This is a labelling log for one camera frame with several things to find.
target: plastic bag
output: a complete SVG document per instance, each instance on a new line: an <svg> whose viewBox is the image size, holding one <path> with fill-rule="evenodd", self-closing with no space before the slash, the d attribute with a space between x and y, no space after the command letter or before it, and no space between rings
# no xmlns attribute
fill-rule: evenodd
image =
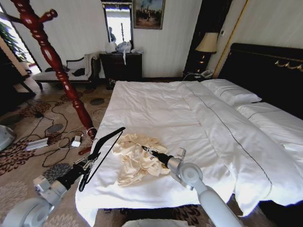
<svg viewBox="0 0 303 227"><path fill-rule="evenodd" d="M116 52L116 47L117 47L117 44L115 42L107 43L105 45L105 52L106 53Z"/></svg>
<svg viewBox="0 0 303 227"><path fill-rule="evenodd" d="M124 65L126 65L126 54L125 53L129 53L131 51L131 48L132 48L131 42L125 42L125 41L120 43L116 48L119 53L123 53Z"/></svg>

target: white adapter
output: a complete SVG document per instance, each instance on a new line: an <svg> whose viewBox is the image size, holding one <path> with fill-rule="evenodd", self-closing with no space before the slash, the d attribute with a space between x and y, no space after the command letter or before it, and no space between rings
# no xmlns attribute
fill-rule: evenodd
<svg viewBox="0 0 303 227"><path fill-rule="evenodd" d="M71 143L73 147L79 147L81 144L81 136L75 136L74 141Z"/></svg>

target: dresser drawer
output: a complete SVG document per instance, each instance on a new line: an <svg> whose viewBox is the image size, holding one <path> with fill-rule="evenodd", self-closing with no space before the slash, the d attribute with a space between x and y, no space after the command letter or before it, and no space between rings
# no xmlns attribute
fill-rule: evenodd
<svg viewBox="0 0 303 227"><path fill-rule="evenodd" d="M102 53L100 58L107 81L107 89L113 89L118 80L141 81L142 54L127 53L126 65L121 53Z"/></svg>

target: window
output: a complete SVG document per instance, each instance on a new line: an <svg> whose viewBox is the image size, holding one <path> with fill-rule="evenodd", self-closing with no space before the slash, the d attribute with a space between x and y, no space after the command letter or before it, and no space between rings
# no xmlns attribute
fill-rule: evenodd
<svg viewBox="0 0 303 227"><path fill-rule="evenodd" d="M132 29L132 2L131 1L103 1L105 21L107 25L108 41L119 44L131 41L133 44Z"/></svg>
<svg viewBox="0 0 303 227"><path fill-rule="evenodd" d="M14 55L20 61L27 61L29 64L34 64L35 61L32 58L29 50L25 47L23 41L21 40L19 34L16 32L14 26L9 20L0 18L0 35L7 44L7 46L12 50Z"/></svg>

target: black headboard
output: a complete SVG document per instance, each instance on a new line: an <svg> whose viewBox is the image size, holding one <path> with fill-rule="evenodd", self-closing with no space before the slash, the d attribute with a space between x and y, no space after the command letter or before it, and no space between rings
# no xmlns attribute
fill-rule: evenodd
<svg viewBox="0 0 303 227"><path fill-rule="evenodd" d="M303 119L303 49L234 43L219 78Z"/></svg>

